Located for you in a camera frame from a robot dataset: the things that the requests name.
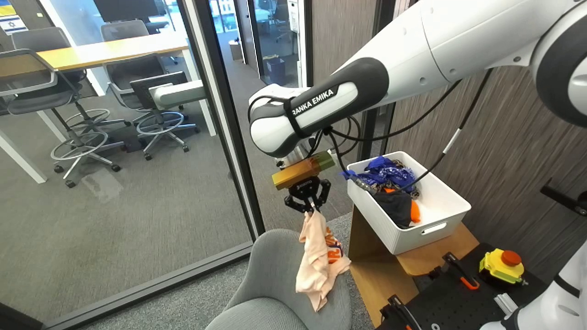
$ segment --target white storage bin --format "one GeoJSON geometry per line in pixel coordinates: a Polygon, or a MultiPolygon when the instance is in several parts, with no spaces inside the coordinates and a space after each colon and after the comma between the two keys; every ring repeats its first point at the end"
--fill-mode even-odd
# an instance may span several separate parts
{"type": "MultiPolygon", "coordinates": [[[[386,157],[404,162],[417,177],[426,171],[426,166],[402,149],[386,153],[386,157]]],[[[371,159],[351,162],[347,168],[360,173],[371,159]]],[[[472,208],[463,195],[433,171],[424,175],[417,186],[420,192],[417,197],[420,223],[400,228],[367,190],[360,188],[353,179],[347,181],[351,199],[393,254],[450,236],[472,208]]]]}

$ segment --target red object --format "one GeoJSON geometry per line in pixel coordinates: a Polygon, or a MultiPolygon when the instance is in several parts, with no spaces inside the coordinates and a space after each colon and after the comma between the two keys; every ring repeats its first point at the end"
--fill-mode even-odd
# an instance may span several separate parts
{"type": "Polygon", "coordinates": [[[510,248],[505,248],[501,252],[501,259],[507,263],[507,265],[512,265],[516,267],[518,263],[521,263],[521,256],[516,252],[516,250],[510,250],[510,248]]]}

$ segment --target cloth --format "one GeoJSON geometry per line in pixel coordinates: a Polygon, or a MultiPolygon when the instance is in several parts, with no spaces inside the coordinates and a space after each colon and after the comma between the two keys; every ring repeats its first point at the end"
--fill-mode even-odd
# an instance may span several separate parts
{"type": "Polygon", "coordinates": [[[332,232],[327,228],[327,219],[321,212],[307,212],[299,241],[305,241],[305,254],[301,258],[296,291],[307,292],[314,311],[320,311],[327,303],[327,294],[332,289],[336,276],[349,269],[351,259],[345,254],[332,258],[329,263],[329,241],[332,243],[332,232]]]}

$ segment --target blue object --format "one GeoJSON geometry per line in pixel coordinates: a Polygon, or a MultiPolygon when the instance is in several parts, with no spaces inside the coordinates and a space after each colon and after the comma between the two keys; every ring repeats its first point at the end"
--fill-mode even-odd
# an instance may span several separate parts
{"type": "Polygon", "coordinates": [[[415,182],[415,173],[406,168],[404,164],[395,162],[389,157],[378,155],[373,160],[367,162],[365,170],[356,173],[353,170],[349,170],[347,173],[349,177],[358,177],[367,184],[397,184],[402,190],[415,193],[417,186],[413,186],[415,182]]]}

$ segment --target desk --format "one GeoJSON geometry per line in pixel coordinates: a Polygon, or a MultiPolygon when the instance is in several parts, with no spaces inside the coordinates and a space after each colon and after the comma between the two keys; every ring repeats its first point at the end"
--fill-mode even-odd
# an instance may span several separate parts
{"type": "Polygon", "coordinates": [[[439,241],[422,245],[402,254],[391,254],[378,232],[375,232],[364,214],[354,206],[351,223],[349,256],[351,272],[369,311],[371,322],[382,322],[380,309],[397,292],[404,302],[419,294],[413,276],[426,274],[444,263],[442,254],[453,250],[459,258],[479,245],[479,239],[466,228],[459,228],[439,241]]]}
{"type": "MultiPolygon", "coordinates": [[[[85,43],[76,47],[61,47],[50,50],[39,50],[39,54],[55,69],[87,69],[96,65],[105,65],[112,61],[121,61],[145,54],[167,54],[182,52],[186,58],[187,72],[191,80],[200,78],[195,60],[191,56],[189,45],[184,38],[173,34],[147,34],[136,38],[85,43]]],[[[209,115],[208,100],[198,100],[208,131],[217,135],[215,122],[209,115]]],[[[50,126],[59,140],[66,140],[63,131],[48,116],[46,111],[39,111],[41,118],[50,126]]],[[[19,146],[0,131],[0,148],[6,149],[37,182],[44,182],[46,175],[24,155],[19,146]]]]}

